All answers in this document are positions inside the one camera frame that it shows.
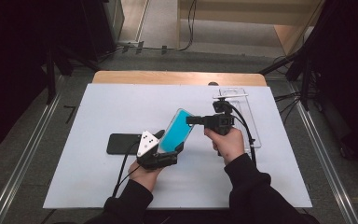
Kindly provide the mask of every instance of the black smartphone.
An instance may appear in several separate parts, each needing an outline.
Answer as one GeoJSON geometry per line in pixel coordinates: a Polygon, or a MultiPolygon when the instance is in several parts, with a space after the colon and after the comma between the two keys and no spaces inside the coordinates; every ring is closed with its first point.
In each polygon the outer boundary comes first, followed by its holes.
{"type": "Polygon", "coordinates": [[[138,133],[112,133],[106,152],[110,155],[125,155],[131,148],[129,155],[136,155],[141,136],[138,133]]]}

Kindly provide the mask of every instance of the gray floor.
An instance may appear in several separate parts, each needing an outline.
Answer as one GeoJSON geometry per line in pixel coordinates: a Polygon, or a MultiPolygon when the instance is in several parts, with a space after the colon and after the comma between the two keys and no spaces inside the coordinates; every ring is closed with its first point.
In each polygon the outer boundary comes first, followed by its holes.
{"type": "MultiPolygon", "coordinates": [[[[142,53],[136,54],[134,50],[130,50],[126,53],[117,53],[114,57],[101,63],[100,66],[105,70],[254,73],[270,65],[272,61],[272,58],[267,57],[178,51],[170,51],[161,55],[159,51],[154,50],[143,50],[142,53]]],[[[73,121],[71,119],[69,123],[66,123],[71,110],[64,106],[78,106],[82,94],[92,78],[93,72],[84,67],[77,68],[73,76],[67,78],[62,89],[61,99],[21,186],[8,208],[4,223],[40,223],[50,212],[42,208],[43,202],[48,191],[48,183],[54,175],[73,121]]],[[[267,81],[274,95],[289,93],[288,83],[279,74],[268,75],[267,81]]],[[[34,100],[0,145],[0,194],[46,107],[46,99],[47,93],[44,91],[34,100]]],[[[290,102],[290,100],[280,102],[278,107],[283,108],[290,102]]],[[[347,161],[341,158],[337,140],[329,130],[323,115],[314,110],[313,106],[311,113],[345,188],[350,197],[354,199],[353,205],[358,214],[358,161],[347,161]]],[[[285,127],[313,204],[313,208],[307,209],[307,212],[315,215],[321,223],[345,223],[307,130],[296,110],[289,116],[285,127]]],[[[81,223],[99,212],[98,210],[60,210],[48,220],[48,223],[58,221],[81,223]]]]}

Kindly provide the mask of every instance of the person's right hand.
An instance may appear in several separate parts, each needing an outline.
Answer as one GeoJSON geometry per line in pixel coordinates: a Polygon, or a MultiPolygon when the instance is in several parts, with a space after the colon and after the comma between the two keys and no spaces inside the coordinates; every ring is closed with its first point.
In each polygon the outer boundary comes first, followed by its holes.
{"type": "Polygon", "coordinates": [[[210,129],[204,129],[204,134],[212,140],[213,149],[218,150],[225,159],[225,165],[245,153],[242,132],[236,128],[231,128],[226,135],[210,129]]]}

